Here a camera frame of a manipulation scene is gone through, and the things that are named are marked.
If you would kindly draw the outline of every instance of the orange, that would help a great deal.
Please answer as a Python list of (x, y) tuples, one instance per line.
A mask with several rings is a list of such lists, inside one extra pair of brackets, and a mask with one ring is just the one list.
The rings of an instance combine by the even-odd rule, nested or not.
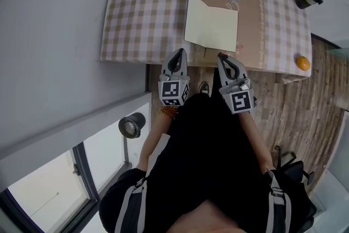
[(310, 62), (306, 57), (299, 56), (297, 57), (297, 66), (303, 71), (308, 71), (310, 69)]

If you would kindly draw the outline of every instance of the backpack strap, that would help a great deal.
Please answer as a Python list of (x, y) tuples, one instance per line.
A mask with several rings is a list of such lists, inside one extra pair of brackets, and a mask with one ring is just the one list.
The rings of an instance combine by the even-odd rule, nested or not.
[[(269, 213), (268, 213), (268, 223), (266, 233), (288, 233), (290, 230), (291, 224), (291, 200), (287, 193), (284, 193), (279, 186), (278, 181), (273, 172), (268, 170), (269, 176), (272, 178), (272, 183), (270, 184), (270, 193), (269, 193)], [(276, 205), (283, 206), (285, 210), (285, 231), (280, 232), (280, 228), (275, 226), (275, 216), (278, 213), (275, 213), (274, 209), (278, 208)]]
[(148, 162), (148, 169), (146, 176), (142, 179), (140, 179), (135, 186), (131, 186), (128, 188), (124, 195), (124, 200), (122, 202), (122, 206), (120, 209), (119, 217), (116, 221), (115, 226), (115, 233), (121, 232), (122, 223), (126, 214), (126, 210), (129, 205), (130, 198), (132, 194), (141, 193), (141, 206), (140, 206), (140, 213), (138, 216), (138, 222), (137, 222), (137, 233), (142, 233), (144, 231), (145, 227), (145, 220), (146, 220), (146, 197), (147, 197), (147, 177), (149, 176), (151, 170), (153, 169), (158, 156), (160, 153), (165, 149), (167, 143), (169, 142), (170, 136), (167, 134), (162, 134), (156, 148), (154, 149), (154, 152), (149, 157)]

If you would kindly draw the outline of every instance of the person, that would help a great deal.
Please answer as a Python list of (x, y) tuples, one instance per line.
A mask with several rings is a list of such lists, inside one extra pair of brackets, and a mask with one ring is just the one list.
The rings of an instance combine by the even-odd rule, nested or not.
[(170, 139), (147, 177), (144, 232), (266, 232), (272, 171), (292, 201), (289, 232), (304, 224), (309, 205), (304, 185), (273, 166), (249, 112), (232, 115), (209, 84), (177, 109), (163, 107), (146, 138), (139, 164), (123, 173), (99, 206), (114, 232), (125, 192), (145, 177), (161, 136)]

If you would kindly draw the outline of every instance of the bracelet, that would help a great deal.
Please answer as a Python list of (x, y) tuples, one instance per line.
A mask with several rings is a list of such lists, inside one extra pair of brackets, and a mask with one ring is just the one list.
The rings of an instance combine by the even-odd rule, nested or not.
[(177, 107), (162, 106), (161, 112), (171, 118), (174, 118), (177, 114)]

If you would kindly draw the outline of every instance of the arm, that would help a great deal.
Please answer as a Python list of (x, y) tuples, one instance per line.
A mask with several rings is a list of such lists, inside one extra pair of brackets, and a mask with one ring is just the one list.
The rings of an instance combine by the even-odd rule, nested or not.
[(149, 156), (153, 153), (154, 149), (156, 148), (162, 134), (166, 134), (168, 132), (171, 122), (172, 117), (164, 114), (163, 112), (160, 113), (143, 144), (140, 155), (140, 161), (137, 165), (138, 169), (143, 170), (145, 172), (147, 171)]
[(248, 112), (238, 114), (241, 127), (243, 128), (247, 138), (250, 141), (253, 151), (256, 154), (258, 163), (260, 165), (261, 172), (264, 174), (271, 169), (275, 169), (273, 166), (272, 155), (269, 152), (256, 123), (252, 116)]

